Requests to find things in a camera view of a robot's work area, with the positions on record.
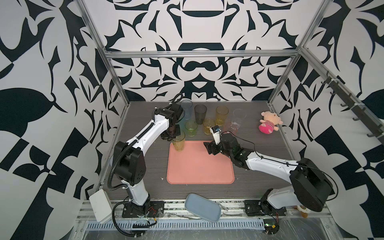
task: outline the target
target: plush bear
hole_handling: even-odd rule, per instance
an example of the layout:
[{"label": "plush bear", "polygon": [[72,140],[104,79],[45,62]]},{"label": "plush bear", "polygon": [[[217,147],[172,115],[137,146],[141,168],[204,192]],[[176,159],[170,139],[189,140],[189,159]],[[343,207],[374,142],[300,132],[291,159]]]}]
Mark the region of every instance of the plush bear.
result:
[{"label": "plush bear", "polygon": [[262,116],[264,119],[260,120],[259,130],[265,134],[271,134],[274,130],[278,131],[279,128],[275,125],[283,124],[281,118],[274,112],[262,112]]}]

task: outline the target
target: patterned wallpaper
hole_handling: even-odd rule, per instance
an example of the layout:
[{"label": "patterned wallpaper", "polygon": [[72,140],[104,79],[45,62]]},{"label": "patterned wallpaper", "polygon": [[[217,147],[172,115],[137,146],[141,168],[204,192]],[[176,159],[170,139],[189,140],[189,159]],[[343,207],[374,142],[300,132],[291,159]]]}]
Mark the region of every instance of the patterned wallpaper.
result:
[{"label": "patterned wallpaper", "polygon": [[[381,0],[335,0],[309,49],[379,118],[384,119]],[[301,58],[273,103],[297,159],[331,175],[339,195],[328,201],[346,238],[384,237],[384,146]]]},{"label": "patterned wallpaper", "polygon": [[296,48],[321,0],[85,0],[110,51]]},{"label": "patterned wallpaper", "polygon": [[113,59],[130,101],[268,100],[289,57]]},{"label": "patterned wallpaper", "polygon": [[0,3],[1,239],[67,239],[124,103],[72,0]]},{"label": "patterned wallpaper", "polygon": [[[85,0],[109,51],[295,49],[321,0]],[[268,100],[289,57],[114,59],[131,101]]]},{"label": "patterned wallpaper", "polygon": [[384,3],[340,1],[329,7],[309,50],[384,119]]}]

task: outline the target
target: white junction box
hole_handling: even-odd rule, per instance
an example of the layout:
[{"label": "white junction box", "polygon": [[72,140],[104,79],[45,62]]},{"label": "white junction box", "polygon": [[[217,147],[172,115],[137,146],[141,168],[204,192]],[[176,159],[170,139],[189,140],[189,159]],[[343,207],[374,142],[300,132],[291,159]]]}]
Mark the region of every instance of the white junction box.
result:
[{"label": "white junction box", "polygon": [[96,220],[104,224],[112,219],[112,205],[107,193],[100,189],[89,197]]}]

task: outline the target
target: wood grain surface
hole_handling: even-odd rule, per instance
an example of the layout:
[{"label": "wood grain surface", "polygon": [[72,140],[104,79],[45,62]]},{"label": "wood grain surface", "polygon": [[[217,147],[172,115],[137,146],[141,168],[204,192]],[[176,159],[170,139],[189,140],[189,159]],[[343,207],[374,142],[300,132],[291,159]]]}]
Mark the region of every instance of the wood grain surface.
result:
[{"label": "wood grain surface", "polygon": [[[266,102],[205,102],[194,103],[194,106],[197,104],[207,106],[206,118],[215,118],[217,106],[227,106],[229,109],[227,122],[230,121],[235,109],[241,108],[246,110],[247,117],[236,135],[255,143],[256,151],[260,153],[291,160],[279,132],[275,131],[267,135],[258,129],[259,120],[262,119],[261,112],[269,110]],[[167,105],[168,103],[162,102],[131,102],[119,141],[126,142],[136,135],[151,120],[151,113],[155,107],[160,108]],[[179,124],[183,130],[185,121],[182,120]],[[196,136],[186,136],[186,140],[212,141],[212,135],[204,134],[202,128],[203,126],[199,125]],[[251,143],[239,139],[238,142],[242,147],[253,148]],[[259,171],[245,170],[236,166],[233,166],[235,181],[232,184],[169,184],[167,182],[169,144],[170,142],[158,137],[145,155],[147,170],[144,176],[144,183],[152,199],[185,199],[189,193],[196,193],[206,198],[261,197],[269,188],[278,189],[290,185],[288,182],[275,176]],[[113,185],[120,183],[117,177],[114,176]],[[127,192],[124,189],[109,191],[106,184],[104,184],[103,188],[108,193],[110,199],[124,199],[127,196]]]}]

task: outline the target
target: drinking glass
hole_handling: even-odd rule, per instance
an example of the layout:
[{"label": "drinking glass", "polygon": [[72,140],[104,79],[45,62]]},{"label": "drinking glass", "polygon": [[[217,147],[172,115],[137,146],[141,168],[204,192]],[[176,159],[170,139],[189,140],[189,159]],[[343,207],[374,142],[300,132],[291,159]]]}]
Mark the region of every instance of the drinking glass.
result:
[{"label": "drinking glass", "polygon": [[247,113],[245,110],[240,108],[235,109],[233,111],[233,118],[232,118],[231,124],[235,125],[236,128],[239,129],[240,126],[243,124],[243,121],[246,116],[247,116]]},{"label": "drinking glass", "polygon": [[203,131],[204,131],[204,133],[207,134],[207,135],[210,135],[211,131],[209,129],[211,127],[215,126],[215,125],[216,125],[215,120],[213,120],[212,118],[204,119],[204,122],[203,122]]},{"label": "drinking glass", "polygon": [[224,125],[224,131],[230,131],[233,134],[236,134],[240,126],[243,124],[245,117],[247,116],[246,111],[243,109],[235,109],[233,111],[233,116],[231,122],[227,122]]},{"label": "drinking glass", "polygon": [[226,106],[218,106],[216,108],[216,125],[222,126],[227,119],[229,110]]},{"label": "drinking glass", "polygon": [[184,131],[180,131],[180,136],[172,139],[173,146],[175,146],[176,151],[180,152],[184,149],[185,144],[185,133]]},{"label": "drinking glass", "polygon": [[184,119],[188,120],[192,117],[192,101],[185,99],[181,101],[180,106],[184,109]]},{"label": "drinking glass", "polygon": [[190,136],[190,137],[193,137],[196,135],[196,129],[197,129],[197,123],[195,122],[195,120],[188,120],[186,123],[185,123],[185,129],[187,130],[187,135]]},{"label": "drinking glass", "polygon": [[200,125],[203,123],[206,114],[207,114],[207,107],[205,105],[198,104],[195,106],[195,119],[197,124]]}]

